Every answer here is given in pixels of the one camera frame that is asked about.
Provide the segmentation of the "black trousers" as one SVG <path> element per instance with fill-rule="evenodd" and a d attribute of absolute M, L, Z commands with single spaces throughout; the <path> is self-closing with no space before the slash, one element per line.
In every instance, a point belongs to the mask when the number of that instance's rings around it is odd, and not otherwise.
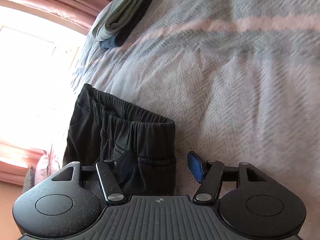
<path fill-rule="evenodd" d="M 116 162 L 127 195 L 171 195 L 176 184 L 175 123 L 89 84 L 82 87 L 69 124 L 63 165 Z"/>

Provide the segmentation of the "pink pillow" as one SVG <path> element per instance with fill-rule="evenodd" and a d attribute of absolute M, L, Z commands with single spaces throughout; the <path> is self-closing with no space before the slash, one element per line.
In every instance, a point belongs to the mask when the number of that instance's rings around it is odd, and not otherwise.
<path fill-rule="evenodd" d="M 35 169 L 35 185 L 39 184 L 61 169 L 61 161 L 52 145 L 49 152 L 44 153 L 39 159 Z"/>

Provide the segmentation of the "grey checked pillow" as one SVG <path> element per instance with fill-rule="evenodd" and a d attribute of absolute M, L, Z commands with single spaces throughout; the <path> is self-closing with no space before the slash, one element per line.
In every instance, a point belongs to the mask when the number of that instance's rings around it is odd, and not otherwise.
<path fill-rule="evenodd" d="M 34 185 L 35 185 L 35 170 L 31 166 L 25 175 L 22 193 L 27 192 L 32 187 L 34 187 Z"/>

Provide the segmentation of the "pink and grey quilt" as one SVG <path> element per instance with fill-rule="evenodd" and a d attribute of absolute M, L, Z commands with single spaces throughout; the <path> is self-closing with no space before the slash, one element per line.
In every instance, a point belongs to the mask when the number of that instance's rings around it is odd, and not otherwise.
<path fill-rule="evenodd" d="M 153 0 L 127 42 L 88 37 L 72 89 L 94 88 L 174 120 L 176 192 L 186 155 L 246 161 L 298 195 L 319 239 L 319 0 Z"/>

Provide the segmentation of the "folded navy garment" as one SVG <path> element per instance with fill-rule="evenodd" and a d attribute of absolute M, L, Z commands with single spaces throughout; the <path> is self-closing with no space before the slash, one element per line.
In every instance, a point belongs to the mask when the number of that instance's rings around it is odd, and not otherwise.
<path fill-rule="evenodd" d="M 139 7 L 138 11 L 134 14 L 133 19 L 129 20 L 129 23 L 125 25 L 123 29 L 121 29 L 118 33 L 113 35 L 111 38 L 100 41 L 100 48 L 103 50 L 108 50 L 110 48 L 121 47 L 128 36 L 131 34 L 136 25 L 140 22 L 140 20 L 145 15 L 148 7 L 150 6 L 152 0 L 144 0 L 143 4 Z"/>

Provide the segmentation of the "folded grey garment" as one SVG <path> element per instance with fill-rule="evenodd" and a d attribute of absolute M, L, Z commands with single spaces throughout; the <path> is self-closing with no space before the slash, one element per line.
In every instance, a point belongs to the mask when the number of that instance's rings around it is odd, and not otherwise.
<path fill-rule="evenodd" d="M 90 35 L 96 42 L 111 38 L 133 19 L 144 0 L 113 0 L 98 14 Z"/>

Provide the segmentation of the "pink curtain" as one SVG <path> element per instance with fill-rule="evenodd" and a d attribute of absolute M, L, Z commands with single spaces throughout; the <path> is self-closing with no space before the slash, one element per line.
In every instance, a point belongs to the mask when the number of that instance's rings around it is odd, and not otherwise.
<path fill-rule="evenodd" d="M 112 0 L 1 0 L 1 6 L 28 12 L 86 35 Z"/>

